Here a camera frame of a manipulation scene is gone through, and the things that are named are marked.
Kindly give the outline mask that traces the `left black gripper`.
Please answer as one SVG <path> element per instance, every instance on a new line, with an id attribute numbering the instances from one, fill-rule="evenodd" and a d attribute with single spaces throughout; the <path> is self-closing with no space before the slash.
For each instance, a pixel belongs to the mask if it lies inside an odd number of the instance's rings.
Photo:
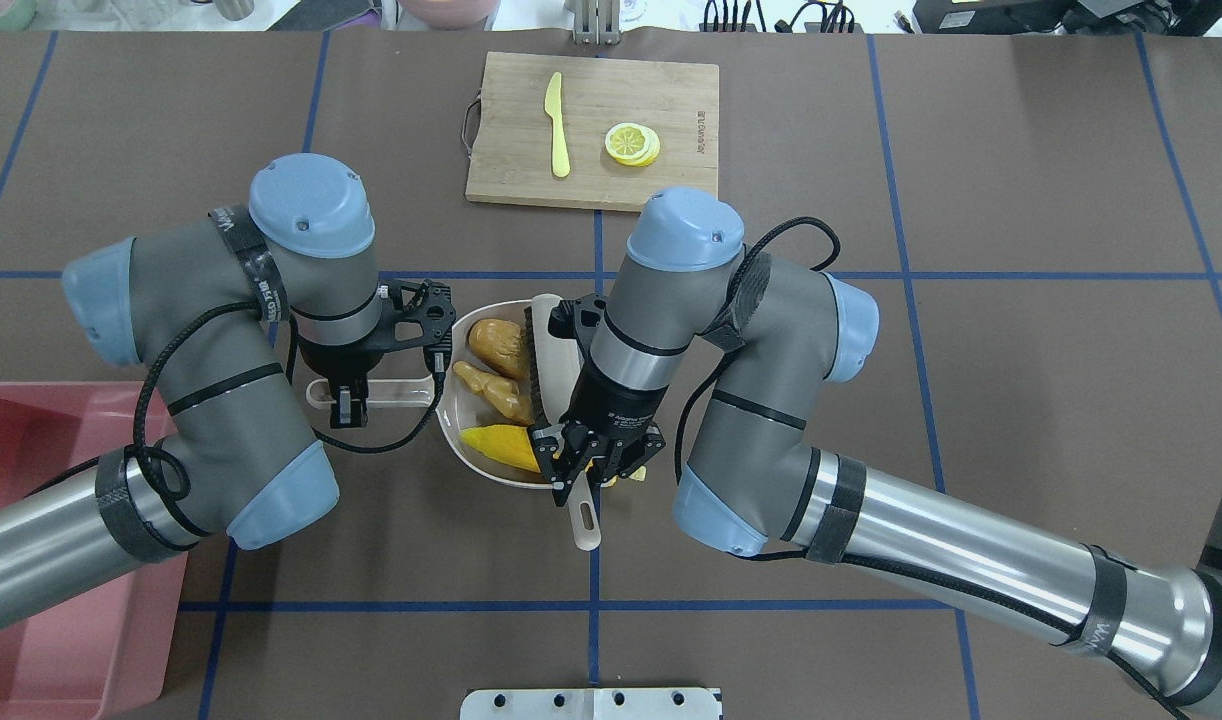
<path id="1" fill-rule="evenodd" d="M 354 428 L 356 421 L 368 421 L 370 370 L 381 363 L 381 354 L 365 350 L 360 342 L 327 346 L 299 339 L 299 354 L 306 366 L 327 381 L 335 399 L 334 428 Z"/>

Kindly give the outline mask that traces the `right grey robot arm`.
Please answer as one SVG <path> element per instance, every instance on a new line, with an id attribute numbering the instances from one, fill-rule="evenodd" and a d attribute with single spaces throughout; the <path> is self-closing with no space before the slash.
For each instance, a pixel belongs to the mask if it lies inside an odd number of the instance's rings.
<path id="1" fill-rule="evenodd" d="M 862 287 L 747 243 L 711 193 L 653 193 L 610 296 L 565 299 L 550 329 L 584 366 L 556 487 L 633 473 L 695 340 L 722 361 L 676 456 L 672 516 L 743 562 L 857 568 L 958 612 L 1117 669 L 1176 719 L 1222 719 L 1222 500 L 1199 450 L 1222 419 L 1213 301 L 1182 279 L 890 279 L 910 356 L 908 410 L 859 414 L 885 454 L 913 438 L 932 484 L 822 443 L 822 388 L 884 350 Z"/>

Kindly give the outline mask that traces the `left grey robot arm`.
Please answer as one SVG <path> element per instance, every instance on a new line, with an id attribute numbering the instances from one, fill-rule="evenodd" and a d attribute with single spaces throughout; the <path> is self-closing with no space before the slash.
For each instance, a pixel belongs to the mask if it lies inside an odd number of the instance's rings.
<path id="1" fill-rule="evenodd" d="M 227 534 L 244 550 L 323 518 L 326 450 L 266 339 L 286 318 L 329 347 L 378 328 L 375 222 L 359 174 L 314 152 L 273 160 L 244 205 L 123 240 L 64 268 L 98 354 L 143 364 L 175 433 L 0 510 L 0 630 Z"/>

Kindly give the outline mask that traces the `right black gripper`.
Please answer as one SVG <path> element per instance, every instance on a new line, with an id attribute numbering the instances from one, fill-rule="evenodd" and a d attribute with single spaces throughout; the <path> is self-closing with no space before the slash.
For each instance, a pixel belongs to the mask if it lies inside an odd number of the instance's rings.
<path id="1" fill-rule="evenodd" d="M 634 479 L 664 447 L 655 424 L 662 399 L 664 392 L 573 392 L 561 439 L 530 424 L 532 451 L 556 507 L 567 505 L 583 471 L 594 491 Z"/>

